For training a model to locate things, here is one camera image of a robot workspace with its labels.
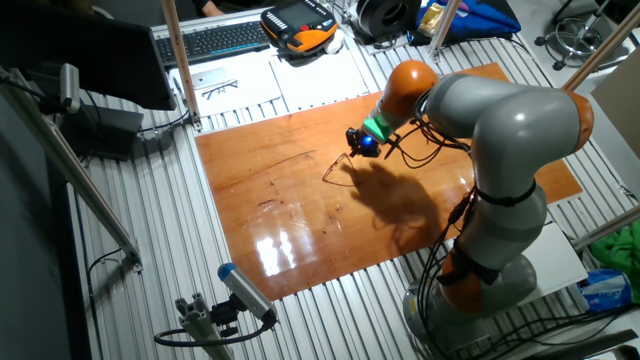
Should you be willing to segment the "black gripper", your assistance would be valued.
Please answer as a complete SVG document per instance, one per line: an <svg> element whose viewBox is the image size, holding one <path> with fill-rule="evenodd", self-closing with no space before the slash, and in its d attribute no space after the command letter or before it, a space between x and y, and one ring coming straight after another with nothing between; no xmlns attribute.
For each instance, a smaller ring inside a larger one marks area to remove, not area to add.
<svg viewBox="0 0 640 360"><path fill-rule="evenodd" d="M378 158L381 155L379 143L373 136L355 128L348 128L345 135L351 149L351 158L357 154L364 158Z"/></svg>

